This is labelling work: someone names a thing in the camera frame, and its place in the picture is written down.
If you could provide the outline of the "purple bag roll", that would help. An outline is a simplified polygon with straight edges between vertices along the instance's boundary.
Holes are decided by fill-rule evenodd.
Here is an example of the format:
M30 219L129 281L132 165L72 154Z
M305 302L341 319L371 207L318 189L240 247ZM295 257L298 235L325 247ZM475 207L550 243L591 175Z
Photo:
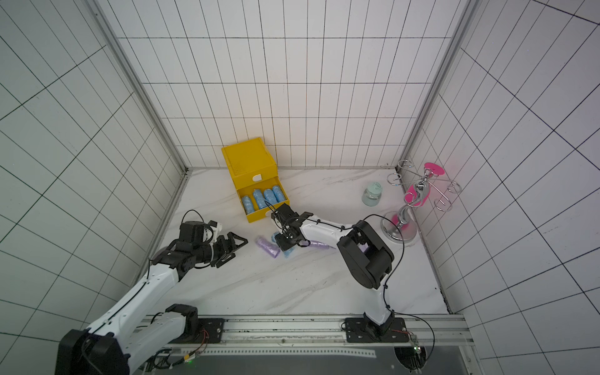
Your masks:
M258 245L259 248L264 250L266 253L268 253L274 259L276 259L281 252L281 250L279 249L279 247L276 244L274 244L273 242L271 242L270 240L266 239L263 236L257 237L256 245Z
M331 248L328 244L325 244L323 242L317 242L317 241L310 241L309 246L312 247L312 248L318 248L318 249L329 249L329 248Z

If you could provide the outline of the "yellow plastic drawer cabinet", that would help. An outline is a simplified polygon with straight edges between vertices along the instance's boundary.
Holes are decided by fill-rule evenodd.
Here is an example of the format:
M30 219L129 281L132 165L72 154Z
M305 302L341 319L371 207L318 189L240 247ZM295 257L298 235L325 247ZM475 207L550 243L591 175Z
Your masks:
M289 204L288 194L279 178L278 165L260 137L224 146L221 151L231 175L238 201L242 205L242 196L245 195L253 201L256 212L250 215L246 215L245 212L246 220L249 223L266 218L269 215L270 208L276 209L283 203ZM260 189L263 193L265 189L272 189L275 185L279 185L283 190L286 200L275 206L267 203L267 208L258 209L253 198L253 190Z

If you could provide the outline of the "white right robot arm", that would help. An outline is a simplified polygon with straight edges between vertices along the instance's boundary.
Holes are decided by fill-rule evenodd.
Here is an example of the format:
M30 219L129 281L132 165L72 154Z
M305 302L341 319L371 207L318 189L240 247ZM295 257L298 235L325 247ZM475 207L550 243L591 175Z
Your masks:
M383 302L384 278L392 272L395 256L365 220L355 224L329 223L306 212L284 215L272 213L271 219L279 233L277 245L283 250L293 246L305 247L321 242L336 248L355 281L366 289L373 290L374 302L365 308L366 319L376 327L390 323L392 313Z

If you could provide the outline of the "pink metal cup rack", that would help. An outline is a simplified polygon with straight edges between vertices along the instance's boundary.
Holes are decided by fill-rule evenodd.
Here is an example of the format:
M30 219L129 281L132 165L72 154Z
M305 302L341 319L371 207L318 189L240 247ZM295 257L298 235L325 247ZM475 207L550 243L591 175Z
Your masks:
M381 220L381 230L393 242L407 245L417 236L417 222L412 211L432 201L432 206L445 213L453 208L453 200L463 187L446 176L445 169L433 162L423 164L421 171L408 159L398 161L395 172L387 176L387 182L403 190L403 205L387 212Z

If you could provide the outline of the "pale green jar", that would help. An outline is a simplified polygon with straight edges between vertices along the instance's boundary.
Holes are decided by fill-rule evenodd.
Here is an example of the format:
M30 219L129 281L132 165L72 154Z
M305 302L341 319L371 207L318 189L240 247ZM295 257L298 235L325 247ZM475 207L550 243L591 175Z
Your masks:
M362 202L366 206L374 207L381 200L383 187L379 182L371 182L362 194Z

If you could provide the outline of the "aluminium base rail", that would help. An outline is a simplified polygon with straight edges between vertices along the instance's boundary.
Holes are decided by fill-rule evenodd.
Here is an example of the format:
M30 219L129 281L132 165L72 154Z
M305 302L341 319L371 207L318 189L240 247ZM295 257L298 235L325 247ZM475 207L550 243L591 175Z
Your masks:
M398 314L389 329L368 334L361 316L229 315L201 316L203 331L192 342L162 344L164 356L183 356L198 349L202 356L346 355L372 357L376 347L427 351L472 346L461 316Z

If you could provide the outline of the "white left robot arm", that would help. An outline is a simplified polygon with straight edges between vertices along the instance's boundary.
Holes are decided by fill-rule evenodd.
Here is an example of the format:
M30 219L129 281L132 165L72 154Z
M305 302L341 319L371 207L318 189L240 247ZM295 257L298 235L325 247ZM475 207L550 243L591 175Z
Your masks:
M178 238L150 259L145 274L114 307L82 330L69 331L59 342L57 374L132 374L165 346L218 342L214 324L205 324L198 309L173 304L140 323L159 300L191 270L219 268L235 257L248 239L218 233L214 221L187 221Z

